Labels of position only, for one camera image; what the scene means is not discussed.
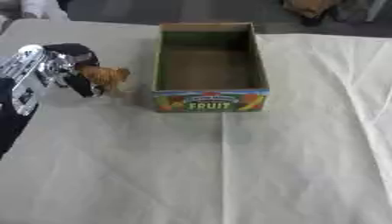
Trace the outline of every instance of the wrinkled fabric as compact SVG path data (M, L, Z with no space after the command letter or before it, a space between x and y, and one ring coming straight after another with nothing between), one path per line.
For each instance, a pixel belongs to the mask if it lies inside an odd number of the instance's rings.
M25 21L0 38L9 55L78 42L133 75L119 98L51 91L0 163L0 223L392 222L391 40L260 35L262 112L159 114L157 36L156 26Z

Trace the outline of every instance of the white tablecloth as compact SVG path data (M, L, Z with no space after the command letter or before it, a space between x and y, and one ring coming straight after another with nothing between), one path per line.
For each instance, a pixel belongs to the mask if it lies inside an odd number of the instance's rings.
M261 35L264 111L159 114L157 35L25 20L0 37L3 55L82 43L137 83L122 98L52 90L0 162L0 223L392 223L392 40Z

